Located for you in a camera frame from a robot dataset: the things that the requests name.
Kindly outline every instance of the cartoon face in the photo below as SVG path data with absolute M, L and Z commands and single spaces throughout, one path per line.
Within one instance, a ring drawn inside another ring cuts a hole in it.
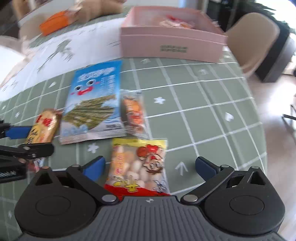
M 94 84 L 99 84 L 99 83 L 100 82 L 99 81 L 96 82 L 95 79 L 88 80 L 85 83 L 86 86 L 83 86 L 82 84 L 76 86 L 74 88 L 74 92 L 72 92 L 71 95 L 74 95 L 75 93 L 77 93 L 77 95 L 84 95 L 86 93 L 89 93 L 89 92 L 91 92 L 94 89 L 93 85 Z
M 146 158 L 143 166 L 147 168 L 146 172 L 149 174 L 160 173 L 163 169 L 163 159 L 157 154 L 151 154 Z
M 141 146 L 137 149 L 137 156 L 138 158 L 143 161 L 149 155 L 149 151 L 145 146 Z

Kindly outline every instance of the plastic wrapper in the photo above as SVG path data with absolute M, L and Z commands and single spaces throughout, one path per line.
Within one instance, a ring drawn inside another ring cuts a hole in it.
M 173 16 L 158 16 L 153 21 L 156 25 L 165 26 L 165 27 L 176 27 L 176 28 L 193 28 L 193 22 L 185 22 L 181 19 L 175 18 Z
M 60 143 L 122 137 L 120 117 L 121 61 L 77 70 L 63 112 Z
M 148 139 L 142 92 L 121 90 L 121 98 L 126 132 L 138 138 Z
M 167 140 L 113 139 L 109 175 L 104 188 L 123 196 L 169 196 L 165 175 Z
M 36 119 L 32 126 L 26 143 L 44 143 L 51 142 L 59 126 L 62 113 L 54 109 L 45 109 Z M 33 159 L 29 161 L 28 169 L 38 172 L 43 166 L 44 158 Z

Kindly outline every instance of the metal screw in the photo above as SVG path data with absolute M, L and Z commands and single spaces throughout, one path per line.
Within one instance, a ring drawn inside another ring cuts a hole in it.
M 21 162 L 21 163 L 26 163 L 26 160 L 23 159 L 23 158 L 19 158 L 19 162 Z
M 195 202 L 198 200 L 198 197 L 193 194 L 187 194 L 183 197 L 183 199 L 187 202 Z
M 116 199 L 117 199 L 117 197 L 112 194 L 107 194 L 102 197 L 102 200 L 104 202 L 114 202 Z

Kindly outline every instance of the fish ball package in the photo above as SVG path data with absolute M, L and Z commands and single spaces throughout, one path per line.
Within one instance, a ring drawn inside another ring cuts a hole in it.
M 165 175 L 167 140 L 113 139 L 109 175 L 104 188 L 123 196 L 169 196 Z

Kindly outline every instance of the white paper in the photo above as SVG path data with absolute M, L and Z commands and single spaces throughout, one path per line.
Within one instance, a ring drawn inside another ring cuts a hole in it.
M 51 38 L 34 48 L 35 56 L 0 89 L 0 101 L 63 73 L 121 58 L 120 27 L 124 18 L 88 25 Z

